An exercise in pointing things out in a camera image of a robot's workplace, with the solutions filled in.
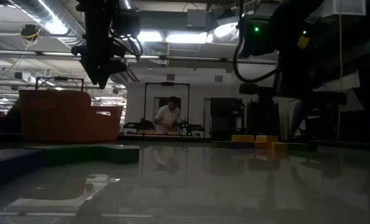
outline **ceiling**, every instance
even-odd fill
[[[82,13],[75,10],[78,4],[76,0],[58,0],[58,2],[66,9],[66,11],[77,21],[77,23],[85,28],[84,16]],[[227,1],[225,5],[230,5],[232,1]],[[187,9],[196,9],[211,11],[216,9],[216,1],[198,0],[193,3],[187,3],[178,0],[171,2],[163,1],[134,1],[134,5],[138,12],[164,11],[177,13],[179,16],[186,16]],[[10,35],[0,35],[0,49],[6,50],[34,50],[48,52],[70,52],[70,48],[59,41],[57,38],[39,37],[37,43],[28,45],[24,39],[18,35],[25,24],[37,23],[31,19],[26,13],[16,7],[8,7],[0,5],[0,33]],[[198,56],[198,57],[224,57],[231,58],[233,56],[235,46],[233,44],[218,45],[218,44],[161,44],[159,42],[149,42],[151,49],[166,50],[163,54],[181,55],[181,56]],[[275,59],[274,54],[266,55],[264,58]],[[186,62],[186,61],[170,61],[152,63],[132,63],[131,70],[140,82],[164,82],[166,73],[175,74],[176,82],[186,82],[192,85],[230,85],[234,80],[231,64],[229,63],[211,63],[211,62]],[[34,85],[31,80],[18,80],[14,78],[15,72],[31,71],[32,75],[37,74],[43,76],[46,71],[47,75],[51,76],[67,76],[73,78],[84,78],[87,86],[92,86],[88,76],[86,75],[81,64],[76,60],[56,60],[45,58],[21,58],[17,57],[0,57],[0,93],[17,93],[11,90],[12,85]],[[261,67],[258,65],[248,65],[247,72],[250,78],[258,76]],[[215,76],[223,77],[223,82],[214,82]],[[71,85],[74,88],[78,83],[69,82],[64,85]],[[92,96],[113,96],[113,87],[118,84],[111,80],[105,90],[88,90]],[[30,88],[31,86],[20,86],[21,88]],[[126,96],[126,91],[121,90],[119,96]]]

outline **person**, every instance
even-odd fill
[[[177,98],[171,96],[168,104],[160,107],[154,118],[156,134],[167,134],[167,132],[178,126],[180,122],[180,109],[177,108]]]

